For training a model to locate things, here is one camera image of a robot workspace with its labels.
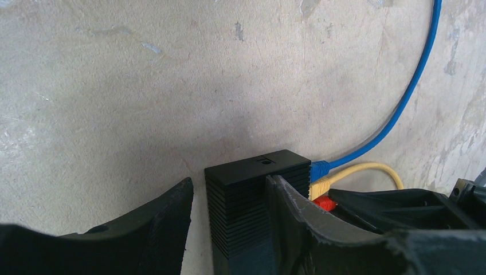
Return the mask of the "black network switch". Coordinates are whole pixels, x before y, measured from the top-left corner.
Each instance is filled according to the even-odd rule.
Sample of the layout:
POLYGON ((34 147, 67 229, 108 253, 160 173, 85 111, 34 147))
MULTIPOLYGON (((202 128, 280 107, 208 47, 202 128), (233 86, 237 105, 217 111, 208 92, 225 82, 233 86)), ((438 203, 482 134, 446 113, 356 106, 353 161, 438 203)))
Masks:
POLYGON ((265 204, 268 175, 308 196, 311 161, 289 150, 204 170, 214 274, 276 274, 265 204))

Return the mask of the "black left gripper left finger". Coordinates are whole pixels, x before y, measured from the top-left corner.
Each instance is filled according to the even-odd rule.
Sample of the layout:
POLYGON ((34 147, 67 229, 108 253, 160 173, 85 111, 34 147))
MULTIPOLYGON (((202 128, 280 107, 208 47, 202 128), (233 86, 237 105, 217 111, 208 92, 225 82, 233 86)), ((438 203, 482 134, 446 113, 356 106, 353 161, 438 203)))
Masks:
POLYGON ((185 178, 148 203, 89 229, 53 236, 1 225, 2 274, 179 274, 191 222, 185 178))

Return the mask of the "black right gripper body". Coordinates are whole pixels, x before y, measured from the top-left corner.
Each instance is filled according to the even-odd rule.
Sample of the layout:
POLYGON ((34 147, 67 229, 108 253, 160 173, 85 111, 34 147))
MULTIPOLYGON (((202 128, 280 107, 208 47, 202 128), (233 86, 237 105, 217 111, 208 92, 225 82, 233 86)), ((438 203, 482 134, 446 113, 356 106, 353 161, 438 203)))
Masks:
POLYGON ((485 228, 485 170, 474 181, 458 179, 449 199, 481 228, 485 228))

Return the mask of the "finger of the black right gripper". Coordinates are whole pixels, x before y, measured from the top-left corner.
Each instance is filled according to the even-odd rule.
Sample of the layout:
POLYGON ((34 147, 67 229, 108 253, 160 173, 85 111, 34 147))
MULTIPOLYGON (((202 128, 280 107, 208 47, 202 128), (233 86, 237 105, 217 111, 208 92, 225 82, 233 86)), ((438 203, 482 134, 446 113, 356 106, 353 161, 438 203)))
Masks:
POLYGON ((331 214, 372 233, 393 230, 477 230, 480 224, 446 195, 424 189, 356 192, 331 189, 331 214))

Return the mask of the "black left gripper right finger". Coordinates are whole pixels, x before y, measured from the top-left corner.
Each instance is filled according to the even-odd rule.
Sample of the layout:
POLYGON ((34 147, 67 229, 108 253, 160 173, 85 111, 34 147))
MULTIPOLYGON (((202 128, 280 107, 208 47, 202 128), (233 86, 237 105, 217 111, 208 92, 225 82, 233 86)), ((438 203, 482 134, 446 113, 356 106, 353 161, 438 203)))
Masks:
POLYGON ((484 274, 485 228, 372 233, 266 179, 278 274, 484 274))

